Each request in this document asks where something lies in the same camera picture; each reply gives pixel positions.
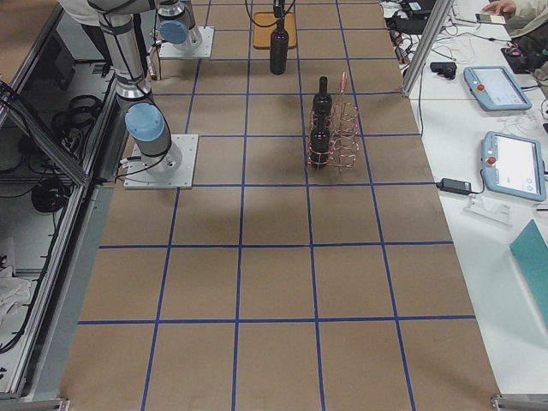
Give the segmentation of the robot arm over tray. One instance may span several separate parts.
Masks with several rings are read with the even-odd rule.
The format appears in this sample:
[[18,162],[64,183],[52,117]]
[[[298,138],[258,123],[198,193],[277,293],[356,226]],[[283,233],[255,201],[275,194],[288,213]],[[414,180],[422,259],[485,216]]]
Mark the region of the robot arm over tray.
[[[274,21],[271,24],[259,24],[251,15],[248,1],[245,1],[247,17],[256,26],[261,28],[284,27],[284,20],[293,4],[285,8],[284,1],[274,1],[272,10]],[[159,18],[159,35],[166,43],[172,44],[181,51],[193,51],[201,46],[203,39],[200,29],[196,25],[194,10],[191,1],[161,1],[157,8]]]

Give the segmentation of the robot arm over basket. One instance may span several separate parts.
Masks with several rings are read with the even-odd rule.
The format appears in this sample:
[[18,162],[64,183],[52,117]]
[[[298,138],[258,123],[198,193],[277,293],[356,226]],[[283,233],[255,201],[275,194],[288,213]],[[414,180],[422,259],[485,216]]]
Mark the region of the robot arm over basket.
[[141,171],[162,175],[175,169],[181,154],[153,99],[146,78],[146,47],[140,15],[164,9],[159,1],[61,1],[114,69],[116,94],[128,132],[140,149]]

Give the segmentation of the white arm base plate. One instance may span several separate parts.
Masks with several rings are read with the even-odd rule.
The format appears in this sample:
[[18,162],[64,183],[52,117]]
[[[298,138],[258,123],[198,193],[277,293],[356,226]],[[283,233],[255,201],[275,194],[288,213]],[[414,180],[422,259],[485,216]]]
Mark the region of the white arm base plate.
[[180,44],[162,43],[159,57],[163,60],[210,59],[214,27],[195,27]]
[[199,146],[197,134],[172,134],[170,149],[164,156],[142,156],[134,144],[128,163],[128,176],[123,178],[126,189],[191,189]]

